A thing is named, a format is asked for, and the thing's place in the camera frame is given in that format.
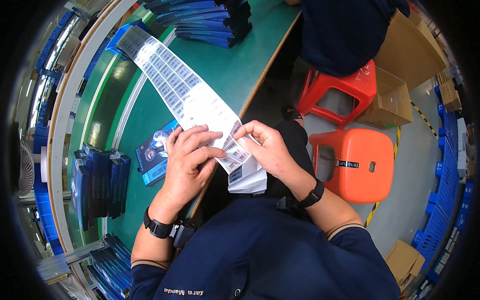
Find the shirt sleeve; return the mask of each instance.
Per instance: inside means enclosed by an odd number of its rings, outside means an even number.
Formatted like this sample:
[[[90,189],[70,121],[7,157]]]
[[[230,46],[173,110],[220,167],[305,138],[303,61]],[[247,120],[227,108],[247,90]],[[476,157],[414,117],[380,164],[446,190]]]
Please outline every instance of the shirt sleeve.
[[[156,290],[165,277],[167,271],[150,264],[137,264],[132,267],[132,289],[130,300],[153,299]]]
[[[329,240],[337,249],[340,248],[335,252],[344,270],[347,270],[343,275],[358,278],[359,290],[370,294],[369,299],[399,298],[400,288],[395,277],[365,228],[346,227]]]

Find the red plastic stool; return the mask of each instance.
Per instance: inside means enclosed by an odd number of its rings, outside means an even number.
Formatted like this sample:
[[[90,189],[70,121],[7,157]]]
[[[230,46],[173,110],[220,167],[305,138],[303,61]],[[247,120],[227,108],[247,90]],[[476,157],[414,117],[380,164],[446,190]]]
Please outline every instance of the red plastic stool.
[[[334,166],[326,188],[352,203],[375,203],[385,199],[393,178],[392,141],[383,133],[369,129],[347,129],[312,134],[313,169],[317,175],[319,161]],[[319,153],[319,147],[331,146],[331,157]]]
[[[313,83],[310,85],[312,74],[317,71],[310,68],[307,74],[307,80],[303,88],[302,97],[297,104],[297,110],[302,116],[309,112],[325,118],[333,123],[338,124],[337,130],[344,129],[347,124],[353,121],[363,112],[367,106],[373,101],[377,93],[377,82],[375,79],[375,64],[370,60],[364,67],[356,71],[353,75],[348,77],[333,77],[326,74],[319,73]],[[320,108],[316,105],[318,100],[322,98],[329,88],[335,88],[359,101],[355,107],[353,102],[352,112],[344,117],[329,111],[325,108]]]

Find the sandal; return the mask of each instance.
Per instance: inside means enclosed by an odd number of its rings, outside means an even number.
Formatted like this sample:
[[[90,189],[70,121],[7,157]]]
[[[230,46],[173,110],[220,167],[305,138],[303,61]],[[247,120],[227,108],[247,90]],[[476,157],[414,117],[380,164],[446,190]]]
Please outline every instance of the sandal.
[[[282,116],[285,121],[302,119],[300,112],[292,105],[285,105],[282,107]]]

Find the fingernail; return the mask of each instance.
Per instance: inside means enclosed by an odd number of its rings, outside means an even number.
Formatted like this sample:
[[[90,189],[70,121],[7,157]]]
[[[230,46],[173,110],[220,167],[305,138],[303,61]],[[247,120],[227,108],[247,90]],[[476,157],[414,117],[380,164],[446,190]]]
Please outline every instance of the fingernail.
[[[241,146],[245,145],[245,142],[247,141],[247,139],[245,137],[241,137],[237,140],[239,142],[239,144]]]

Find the black wrist strap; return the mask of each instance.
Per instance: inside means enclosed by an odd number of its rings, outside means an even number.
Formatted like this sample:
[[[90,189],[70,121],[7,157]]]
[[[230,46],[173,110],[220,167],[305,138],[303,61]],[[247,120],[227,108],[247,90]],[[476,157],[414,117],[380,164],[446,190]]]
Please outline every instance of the black wrist strap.
[[[170,235],[170,232],[172,231],[173,228],[173,223],[172,224],[163,224],[158,222],[157,220],[151,220],[150,216],[148,215],[148,208],[145,210],[144,214],[144,225],[145,229],[150,229],[150,233],[159,239],[165,239]]]
[[[299,202],[299,207],[305,208],[314,205],[317,203],[323,196],[325,186],[324,184],[315,178],[317,180],[317,185],[315,188],[310,192],[310,194],[307,196],[307,198],[303,199],[302,201]]]

